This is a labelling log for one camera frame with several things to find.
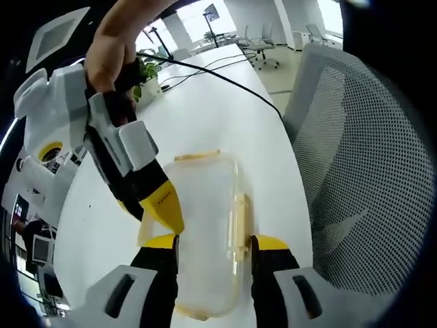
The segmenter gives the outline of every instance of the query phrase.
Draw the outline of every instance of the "white pillar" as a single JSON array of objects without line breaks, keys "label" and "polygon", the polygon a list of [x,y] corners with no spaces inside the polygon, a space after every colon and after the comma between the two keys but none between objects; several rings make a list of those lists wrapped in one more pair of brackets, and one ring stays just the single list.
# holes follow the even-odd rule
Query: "white pillar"
[{"label": "white pillar", "polygon": [[193,48],[193,41],[191,41],[191,38],[178,14],[173,14],[164,18],[163,22],[169,30],[171,37],[175,40],[178,49],[185,48],[190,51]]},{"label": "white pillar", "polygon": [[274,4],[276,5],[279,13],[279,18],[281,19],[282,27],[285,33],[285,39],[287,40],[287,45],[290,48],[295,49],[292,26],[290,25],[290,20],[288,19],[287,11],[285,10],[285,6],[282,0],[274,0]]}]

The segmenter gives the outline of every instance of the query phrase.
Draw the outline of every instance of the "computer monitor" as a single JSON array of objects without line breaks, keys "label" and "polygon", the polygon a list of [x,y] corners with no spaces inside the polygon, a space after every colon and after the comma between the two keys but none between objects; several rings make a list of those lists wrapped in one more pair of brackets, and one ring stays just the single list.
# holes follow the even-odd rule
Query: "computer monitor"
[{"label": "computer monitor", "polygon": [[53,249],[55,243],[53,239],[44,238],[37,234],[33,236],[32,260],[39,263],[53,263]]},{"label": "computer monitor", "polygon": [[216,6],[214,4],[209,5],[206,9],[205,9],[205,14],[206,14],[206,19],[208,20],[208,22],[213,22],[216,19],[220,18],[219,13],[217,12]]},{"label": "computer monitor", "polygon": [[38,268],[38,282],[40,283],[40,290],[45,290],[50,296],[59,298],[64,297],[61,286],[57,280],[53,266],[46,265]]}]

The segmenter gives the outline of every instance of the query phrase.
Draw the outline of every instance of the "human arm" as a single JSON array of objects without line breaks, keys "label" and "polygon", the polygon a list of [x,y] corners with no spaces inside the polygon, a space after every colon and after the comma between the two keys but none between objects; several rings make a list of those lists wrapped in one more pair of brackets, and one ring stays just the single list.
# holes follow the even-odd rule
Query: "human arm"
[{"label": "human arm", "polygon": [[88,50],[87,77],[97,92],[115,89],[123,64],[135,60],[135,40],[153,18],[176,0],[119,0],[103,18]]}]

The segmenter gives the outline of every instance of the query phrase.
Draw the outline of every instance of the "mesh chair back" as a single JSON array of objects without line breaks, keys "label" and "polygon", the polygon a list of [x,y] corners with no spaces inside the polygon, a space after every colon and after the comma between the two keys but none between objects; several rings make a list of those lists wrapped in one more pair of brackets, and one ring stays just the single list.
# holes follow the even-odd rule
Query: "mesh chair back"
[{"label": "mesh chair back", "polygon": [[338,288],[393,294],[417,259],[435,171],[412,110],[358,58],[305,47],[284,120],[307,196],[313,265]]}]

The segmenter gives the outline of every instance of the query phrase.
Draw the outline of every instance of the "black cable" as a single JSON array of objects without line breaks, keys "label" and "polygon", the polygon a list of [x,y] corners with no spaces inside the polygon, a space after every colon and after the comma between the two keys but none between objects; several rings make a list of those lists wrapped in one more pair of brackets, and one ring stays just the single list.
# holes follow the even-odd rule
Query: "black cable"
[{"label": "black cable", "polygon": [[248,93],[254,95],[255,97],[261,99],[262,101],[264,101],[267,105],[272,107],[277,112],[279,118],[282,121],[282,115],[281,115],[281,113],[279,113],[279,110],[271,102],[266,100],[263,96],[257,94],[256,92],[250,90],[249,88],[247,88],[247,87],[245,87],[245,86],[243,86],[243,85],[241,85],[241,84],[239,84],[239,83],[237,83],[235,81],[232,81],[231,79],[228,79],[227,77],[224,77],[223,75],[215,73],[212,70],[208,70],[206,68],[203,68],[203,67],[200,67],[200,66],[197,66],[197,65],[182,63],[181,61],[177,61],[177,60],[174,60],[174,59],[161,58],[161,57],[157,57],[157,56],[153,56],[153,55],[148,55],[148,54],[145,54],[145,53],[137,53],[137,56],[140,56],[140,57],[149,57],[149,58],[152,58],[152,59],[155,59],[155,60],[163,60],[163,61],[171,63],[171,64],[177,64],[177,65],[181,65],[181,66],[185,66],[185,67],[189,67],[189,68],[194,68],[195,70],[201,70],[203,72],[210,73],[211,75],[214,75],[215,77],[218,77],[218,78],[220,78],[220,79],[222,79],[222,80],[224,80],[224,81],[226,81],[228,83],[231,83],[232,85],[240,87],[241,89],[243,89],[243,90],[247,91]]},{"label": "black cable", "polygon": [[[245,62],[246,60],[251,60],[251,59],[257,57],[257,55],[256,55],[255,53],[254,53],[254,54],[251,54],[251,55],[254,55],[254,56],[253,56],[253,57],[250,57],[250,58],[246,58],[245,60],[242,60],[242,61],[235,61],[233,64],[237,64],[237,63]],[[207,68],[208,66],[211,66],[212,64],[215,64],[216,62],[219,62],[219,61],[221,61],[221,60],[231,59],[231,58],[235,58],[235,57],[239,57],[239,56],[245,56],[245,54],[242,53],[242,54],[235,55],[235,56],[231,56],[231,57],[220,58],[220,59],[218,59],[218,60],[214,60],[212,63],[209,63],[208,65],[204,66],[203,68]],[[218,70],[219,68],[223,68],[223,67],[226,67],[226,66],[227,66],[227,65],[225,65],[225,66],[221,66],[221,67],[215,68],[214,70]],[[177,79],[177,78],[184,78],[184,77],[191,77],[191,76],[193,76],[193,75],[196,75],[196,74],[199,73],[199,72],[201,72],[201,70],[197,70],[197,72],[192,73],[192,74],[188,74],[188,75],[181,75],[181,76],[178,76],[178,77],[169,77],[168,79],[165,79],[163,82],[159,83],[159,85],[163,85],[163,84],[164,84],[165,82],[167,82],[168,80]]]},{"label": "black cable", "polygon": [[[243,59],[243,60],[235,61],[235,62],[230,63],[230,64],[227,64],[227,65],[219,66],[219,67],[216,67],[216,68],[212,69],[211,71],[213,71],[213,70],[219,70],[220,68],[224,68],[224,67],[228,67],[228,66],[231,66],[231,65],[234,65],[234,64],[242,63],[242,62],[245,62],[246,60],[249,60],[249,59]],[[185,79],[183,79],[182,81],[176,83],[175,85],[172,85],[171,87],[168,87],[166,90],[164,90],[164,92],[170,91],[170,90],[173,89],[174,87],[177,87],[179,84],[182,84],[183,82],[185,82],[186,80],[188,80],[190,77],[193,77],[193,76],[195,76],[195,75],[205,74],[205,73],[206,73],[206,72],[202,72],[201,70],[198,70],[196,73],[193,73],[193,74],[182,75],[182,76],[180,76],[179,78],[184,77]]]}]

